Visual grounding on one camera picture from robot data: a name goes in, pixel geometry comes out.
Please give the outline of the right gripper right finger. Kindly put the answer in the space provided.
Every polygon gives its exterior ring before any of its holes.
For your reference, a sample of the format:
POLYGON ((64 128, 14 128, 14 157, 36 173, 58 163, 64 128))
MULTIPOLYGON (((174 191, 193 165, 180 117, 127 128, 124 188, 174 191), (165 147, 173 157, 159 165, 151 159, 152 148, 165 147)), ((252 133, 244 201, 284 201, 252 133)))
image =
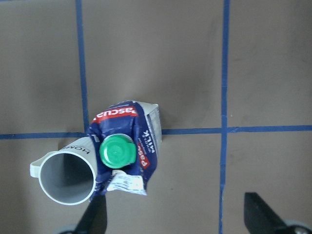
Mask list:
POLYGON ((244 224, 250 234, 287 234, 288 226, 258 193, 244 194, 244 224))

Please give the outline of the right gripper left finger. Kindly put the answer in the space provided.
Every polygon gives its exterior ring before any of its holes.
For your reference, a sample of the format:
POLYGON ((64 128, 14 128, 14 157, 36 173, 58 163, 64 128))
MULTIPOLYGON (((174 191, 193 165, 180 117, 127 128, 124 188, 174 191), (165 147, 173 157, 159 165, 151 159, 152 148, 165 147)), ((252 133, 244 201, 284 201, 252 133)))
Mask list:
POLYGON ((104 195, 95 196, 77 224, 75 234, 104 234, 107 230, 107 205, 104 195))

